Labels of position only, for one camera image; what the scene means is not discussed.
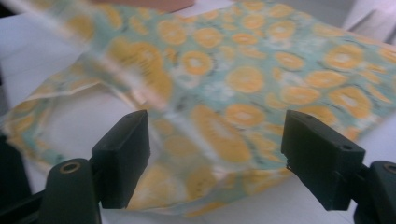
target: white table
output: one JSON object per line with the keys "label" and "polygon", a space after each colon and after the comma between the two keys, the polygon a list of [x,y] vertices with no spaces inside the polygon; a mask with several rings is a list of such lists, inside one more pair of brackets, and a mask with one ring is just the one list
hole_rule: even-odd
{"label": "white table", "polygon": [[[228,0],[199,0],[194,7],[179,12],[191,15],[214,7],[230,5]],[[15,106],[29,95],[48,76],[72,64],[81,52],[50,31],[33,23],[25,15],[0,20],[0,63],[3,68],[5,91],[10,106]],[[67,115],[57,108],[54,114],[64,116],[54,120],[51,133],[54,144],[74,157],[90,157],[92,146],[130,108],[109,92],[96,89],[83,92],[67,105]],[[366,165],[372,161],[396,161],[396,116],[378,126],[361,141],[367,149]],[[27,161],[28,175],[34,192],[44,188],[45,177]],[[220,208],[201,217],[184,218],[103,210],[104,223],[353,223],[354,205],[347,212],[326,212],[296,176],[264,193]]]}

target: yellow flower print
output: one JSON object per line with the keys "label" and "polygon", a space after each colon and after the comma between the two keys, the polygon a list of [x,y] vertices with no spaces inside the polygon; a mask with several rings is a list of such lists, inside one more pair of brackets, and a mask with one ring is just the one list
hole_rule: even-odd
{"label": "yellow flower print", "polygon": [[163,146],[166,152],[174,157],[186,157],[199,151],[189,138],[178,135],[166,139]]}
{"label": "yellow flower print", "polygon": [[277,52],[275,58],[281,65],[290,70],[298,70],[305,65],[302,58],[286,52]]}
{"label": "yellow flower print", "polygon": [[227,77],[226,83],[236,91],[253,93],[264,86],[264,77],[255,67],[242,66],[233,70]]}
{"label": "yellow flower print", "polygon": [[230,30],[230,31],[238,29],[237,26],[235,26],[235,25],[233,25],[233,24],[230,24],[230,23],[224,23],[224,24],[222,24],[222,27],[223,27],[225,30]]}
{"label": "yellow flower print", "polygon": [[181,57],[186,71],[192,75],[202,76],[212,69],[212,59],[201,51],[188,51]]}
{"label": "yellow flower print", "polygon": [[233,22],[233,14],[230,11],[226,11],[222,14],[224,22]]}
{"label": "yellow flower print", "polygon": [[213,10],[213,11],[206,12],[206,13],[202,14],[201,16],[210,21],[210,20],[215,19],[218,15],[219,15],[219,12],[217,10]]}
{"label": "yellow flower print", "polygon": [[332,70],[320,70],[308,74],[305,81],[316,88],[330,88],[344,84],[347,77]]}
{"label": "yellow flower print", "polygon": [[254,105],[229,105],[225,110],[225,118],[233,124],[255,126],[264,121],[264,113]]}
{"label": "yellow flower print", "polygon": [[250,14],[242,19],[242,24],[247,29],[259,29],[265,24],[265,19],[262,14]]}
{"label": "yellow flower print", "polygon": [[94,26],[91,18],[79,15],[68,20],[65,26],[78,34],[82,41],[90,41],[94,35]]}
{"label": "yellow flower print", "polygon": [[181,45],[186,41],[186,31],[177,21],[161,21],[157,25],[157,31],[167,44]]}
{"label": "yellow flower print", "polygon": [[276,96],[272,92],[265,96],[265,103],[273,109],[284,109],[288,106],[276,99]]}
{"label": "yellow flower print", "polygon": [[149,31],[145,27],[145,25],[136,17],[131,17],[129,19],[129,24],[131,27],[133,27],[139,34],[141,35],[148,35]]}
{"label": "yellow flower print", "polygon": [[324,62],[339,69],[352,69],[363,61],[363,50],[356,45],[344,44],[331,49]]}
{"label": "yellow flower print", "polygon": [[221,46],[219,49],[226,60],[232,61],[235,59],[235,50],[232,47]]}
{"label": "yellow flower print", "polygon": [[232,37],[233,41],[240,45],[254,45],[257,43],[257,38],[249,34],[236,34]]}
{"label": "yellow flower print", "polygon": [[192,171],[186,180],[187,192],[190,201],[206,196],[217,184],[209,165]]}
{"label": "yellow flower print", "polygon": [[242,54],[251,58],[265,59],[267,57],[266,53],[257,50],[255,46],[241,45],[238,49]]}
{"label": "yellow flower print", "polygon": [[177,62],[177,52],[172,48],[166,48],[164,51],[164,55],[171,63]]}
{"label": "yellow flower print", "polygon": [[380,49],[379,55],[390,63],[396,63],[396,51],[390,49]]}
{"label": "yellow flower print", "polygon": [[294,9],[292,7],[283,4],[277,4],[271,7],[268,15],[274,18],[282,18],[289,16],[293,11]]}
{"label": "yellow flower print", "polygon": [[265,125],[264,130],[269,131],[269,132],[274,133],[279,136],[283,135],[283,125],[267,124],[267,125]]}
{"label": "yellow flower print", "polygon": [[174,126],[166,119],[157,119],[153,122],[155,130],[161,135],[170,135],[174,132]]}
{"label": "yellow flower print", "polygon": [[100,79],[96,77],[82,78],[71,82],[69,85],[69,90],[70,91],[84,90],[99,83],[100,83]]}
{"label": "yellow flower print", "polygon": [[371,114],[370,99],[356,87],[345,87],[333,91],[329,93],[329,98],[334,104],[342,106],[357,119],[367,118]]}
{"label": "yellow flower print", "polygon": [[102,10],[105,15],[107,16],[110,24],[114,27],[114,29],[118,30],[122,26],[122,17],[120,13],[111,5],[109,4],[100,4],[97,5],[100,10]]}
{"label": "yellow flower print", "polygon": [[261,1],[244,1],[242,5],[250,11],[260,11],[265,7],[264,2]]}
{"label": "yellow flower print", "polygon": [[199,45],[209,49],[214,48],[216,45],[221,43],[223,38],[222,34],[215,28],[199,29],[193,36]]}
{"label": "yellow flower print", "polygon": [[385,69],[381,65],[374,64],[374,63],[369,63],[366,68],[368,70],[370,70],[370,71],[381,73],[381,74],[386,74],[387,73],[387,69]]}
{"label": "yellow flower print", "polygon": [[379,99],[385,103],[388,103],[388,104],[392,103],[392,101],[390,99],[388,99],[384,94],[382,94],[379,90],[377,90],[372,84],[367,85],[367,90],[370,92],[370,94],[372,94],[377,99]]}
{"label": "yellow flower print", "polygon": [[178,183],[165,165],[154,163],[139,179],[128,208],[163,207],[175,203]]}
{"label": "yellow flower print", "polygon": [[276,81],[282,80],[283,70],[280,67],[273,68],[273,77]]}
{"label": "yellow flower print", "polygon": [[176,18],[178,18],[179,20],[181,20],[185,23],[193,23],[198,20],[198,16],[182,17],[182,16],[176,15]]}
{"label": "yellow flower print", "polygon": [[367,80],[369,80],[375,84],[381,83],[381,78],[370,71],[361,71],[361,72],[359,72],[359,75],[367,78]]}
{"label": "yellow flower print", "polygon": [[17,105],[14,110],[18,112],[28,112],[38,105],[38,100],[28,100]]}
{"label": "yellow flower print", "polygon": [[145,7],[139,7],[137,9],[137,12],[140,14],[140,16],[144,19],[144,20],[150,20],[151,19],[151,15],[150,10],[148,8]]}
{"label": "yellow flower print", "polygon": [[248,139],[252,141],[260,156],[266,158],[269,161],[282,162],[282,160],[274,154],[276,149],[279,148],[278,144],[269,139],[266,139],[259,133],[249,134]]}
{"label": "yellow flower print", "polygon": [[240,133],[209,107],[197,105],[191,111],[191,120],[222,159],[231,162],[251,159],[248,146]]}
{"label": "yellow flower print", "polygon": [[282,90],[282,100],[291,105],[311,104],[319,97],[319,91],[307,87],[289,86]]}
{"label": "yellow flower print", "polygon": [[313,27],[313,31],[314,34],[324,37],[336,37],[344,34],[341,30],[335,27],[331,27],[330,25],[325,25],[321,23],[315,24]]}
{"label": "yellow flower print", "polygon": [[275,39],[288,39],[294,35],[296,24],[294,21],[278,21],[269,28],[269,34]]}
{"label": "yellow flower print", "polygon": [[327,106],[311,105],[297,109],[298,111],[311,115],[327,125],[332,125],[337,121],[337,117]]}
{"label": "yellow flower print", "polygon": [[132,43],[123,36],[112,40],[108,56],[124,66],[138,65],[144,73],[163,67],[163,57],[155,46],[149,42]]}
{"label": "yellow flower print", "polygon": [[21,119],[17,120],[17,123],[14,126],[15,133],[23,133],[31,128],[31,126],[35,123],[35,116],[33,114],[29,114]]}

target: white surface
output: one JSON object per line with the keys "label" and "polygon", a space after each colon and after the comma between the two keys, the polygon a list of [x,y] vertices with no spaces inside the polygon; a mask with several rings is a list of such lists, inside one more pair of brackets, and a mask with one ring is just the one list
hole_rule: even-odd
{"label": "white surface", "polygon": [[357,22],[368,15],[377,6],[386,0],[357,0],[353,8],[350,10],[348,17],[344,23],[344,29],[352,28]]}
{"label": "white surface", "polygon": [[[223,7],[229,1],[202,0],[196,7],[181,13],[204,12],[210,7]],[[5,75],[6,92],[10,105],[22,101],[46,77],[66,68],[79,55],[78,50],[70,47],[50,32],[34,24],[24,16],[0,20],[0,63]],[[54,144],[70,150],[70,154],[89,157],[91,147],[108,128],[130,109],[104,90],[83,92],[79,105],[67,105],[67,119],[53,121],[52,127],[63,127],[59,132],[64,137],[52,136]],[[56,108],[54,117],[60,115]],[[375,160],[396,161],[396,116],[387,119],[380,127],[361,141],[367,149],[366,164]],[[28,172],[34,191],[44,188],[45,177],[30,162]],[[352,212],[326,212],[314,196],[292,177],[276,188],[262,194],[232,203],[217,211],[201,217],[167,217],[128,211],[103,211],[104,223],[353,223]]]}

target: patterned plastic bag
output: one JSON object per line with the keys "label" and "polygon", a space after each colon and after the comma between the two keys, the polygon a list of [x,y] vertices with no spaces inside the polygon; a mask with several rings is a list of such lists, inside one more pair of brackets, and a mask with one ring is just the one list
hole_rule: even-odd
{"label": "patterned plastic bag", "polygon": [[287,109],[351,139],[395,107],[396,53],[271,1],[180,18],[72,0],[15,0],[84,46],[7,116],[9,142],[46,164],[66,158],[42,136],[63,96],[102,85],[147,109],[163,151],[130,209],[197,216],[286,178]]}

